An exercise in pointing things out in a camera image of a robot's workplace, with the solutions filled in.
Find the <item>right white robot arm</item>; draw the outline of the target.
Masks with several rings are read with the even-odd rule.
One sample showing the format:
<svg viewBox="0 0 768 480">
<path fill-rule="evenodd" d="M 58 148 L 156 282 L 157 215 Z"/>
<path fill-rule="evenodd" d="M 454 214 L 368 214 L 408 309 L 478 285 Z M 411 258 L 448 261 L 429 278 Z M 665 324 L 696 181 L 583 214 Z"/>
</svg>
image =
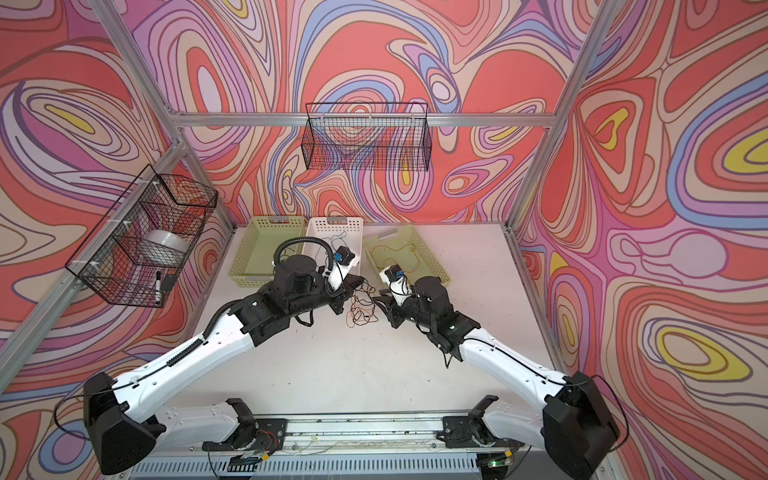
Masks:
<svg viewBox="0 0 768 480">
<path fill-rule="evenodd" d="M 456 310 L 437 277 L 411 284 L 400 269 L 380 277 L 386 287 L 374 302 L 393 328 L 414 324 L 446 362 L 473 366 L 526 402 L 526 413 L 491 398 L 479 403 L 475 416 L 493 438 L 544 449 L 572 479 L 593 476 L 620 430 L 592 377 L 547 368 L 508 347 Z"/>
</svg>

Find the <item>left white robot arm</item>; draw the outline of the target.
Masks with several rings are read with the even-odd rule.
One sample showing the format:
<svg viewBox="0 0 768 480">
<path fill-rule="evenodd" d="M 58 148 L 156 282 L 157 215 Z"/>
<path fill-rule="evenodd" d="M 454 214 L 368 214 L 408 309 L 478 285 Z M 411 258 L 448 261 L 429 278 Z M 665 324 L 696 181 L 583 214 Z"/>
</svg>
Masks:
<svg viewBox="0 0 768 480">
<path fill-rule="evenodd" d="M 339 249 L 329 272 L 305 255 L 276 264 L 274 278 L 256 293 L 220 307 L 203 330 L 155 360 L 111 377 L 100 372 L 84 384 L 83 421 L 104 475 L 131 469 L 158 448 L 210 442 L 247 447 L 258 424 L 239 398 L 197 408 L 169 401 L 217 366 L 286 330 L 302 314 L 328 306 L 344 310 L 364 279 L 353 274 L 357 255 Z"/>
</svg>

